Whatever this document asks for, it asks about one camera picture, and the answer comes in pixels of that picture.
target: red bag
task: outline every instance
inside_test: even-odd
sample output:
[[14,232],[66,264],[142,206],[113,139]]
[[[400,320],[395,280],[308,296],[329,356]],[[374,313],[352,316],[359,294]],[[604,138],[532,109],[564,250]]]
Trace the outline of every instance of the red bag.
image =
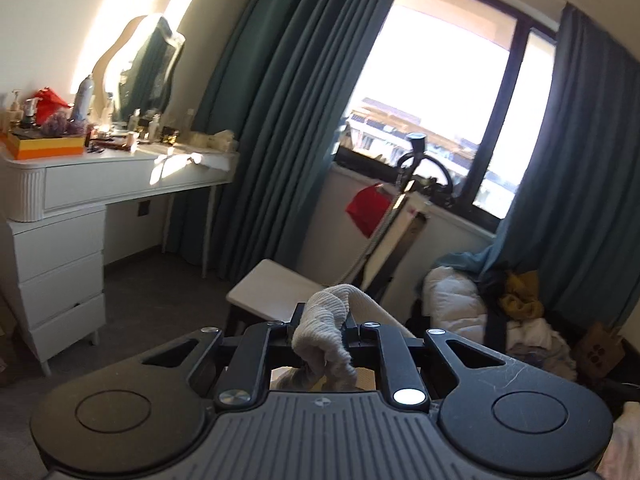
[[390,204],[391,198],[382,184],[376,184],[356,193],[346,211],[362,234],[371,238]]
[[36,111],[36,124],[44,124],[44,121],[60,110],[60,108],[71,108],[62,97],[48,86],[45,86],[42,90],[38,90],[34,97],[40,98]]

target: white stool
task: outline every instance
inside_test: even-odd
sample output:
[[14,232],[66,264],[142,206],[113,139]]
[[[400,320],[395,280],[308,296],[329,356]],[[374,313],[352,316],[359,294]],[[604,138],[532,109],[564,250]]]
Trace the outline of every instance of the white stool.
[[297,304],[323,289],[293,270],[263,260],[226,295],[231,311],[225,335],[235,335],[239,322],[290,321]]

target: floor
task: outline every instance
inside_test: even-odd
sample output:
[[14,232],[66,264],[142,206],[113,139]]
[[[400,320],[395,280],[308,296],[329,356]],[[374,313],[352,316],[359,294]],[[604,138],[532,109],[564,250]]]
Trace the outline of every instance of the floor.
[[223,327],[230,286],[173,254],[154,253],[105,275],[107,324],[100,344],[80,341],[49,363],[44,378],[26,348],[20,377],[0,388],[0,480],[36,480],[46,470],[31,441],[29,418],[37,402],[52,388],[92,370],[121,361],[203,326]]

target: box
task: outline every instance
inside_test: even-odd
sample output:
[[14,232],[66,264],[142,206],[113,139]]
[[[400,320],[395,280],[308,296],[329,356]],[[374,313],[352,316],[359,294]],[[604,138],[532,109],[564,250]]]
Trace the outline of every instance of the box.
[[0,296],[0,387],[13,381],[18,359],[15,354],[13,336],[17,323],[9,307]]
[[573,352],[581,372],[591,379],[602,379],[622,361],[625,349],[619,330],[607,330],[600,322],[591,325]]
[[82,155],[84,137],[60,137],[57,139],[19,139],[11,132],[4,141],[15,160],[43,158],[46,156]]

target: orange box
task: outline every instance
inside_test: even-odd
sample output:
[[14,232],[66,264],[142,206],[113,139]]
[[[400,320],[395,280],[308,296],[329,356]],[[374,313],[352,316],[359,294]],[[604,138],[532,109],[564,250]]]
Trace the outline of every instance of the orange box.
[[84,137],[60,137],[56,139],[19,139],[11,132],[4,140],[15,160],[44,158],[46,156],[82,155]]

